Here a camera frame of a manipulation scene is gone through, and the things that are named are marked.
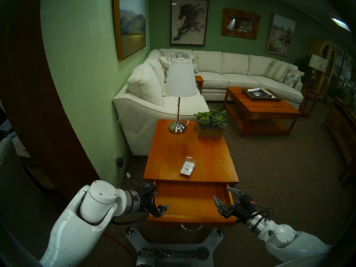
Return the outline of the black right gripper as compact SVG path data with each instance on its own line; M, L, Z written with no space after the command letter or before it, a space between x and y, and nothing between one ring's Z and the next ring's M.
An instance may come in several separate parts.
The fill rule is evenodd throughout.
M214 204L218 213L228 219L230 217L236 217L236 223L246 224L248 220L257 216L255 209L255 202L252 198L247 198L246 192L232 187L226 187L226 189L232 194L232 196L239 200L239 204L227 206L222 203L220 199L213 195Z

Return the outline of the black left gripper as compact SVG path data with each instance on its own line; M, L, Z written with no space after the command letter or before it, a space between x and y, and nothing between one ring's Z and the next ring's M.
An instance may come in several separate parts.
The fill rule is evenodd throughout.
M156 186L153 182L148 182L144 186L137 187L137 194L140 200L137 212L149 212L154 217L163 217L169 209L169 205L156 206L153 194L155 191Z

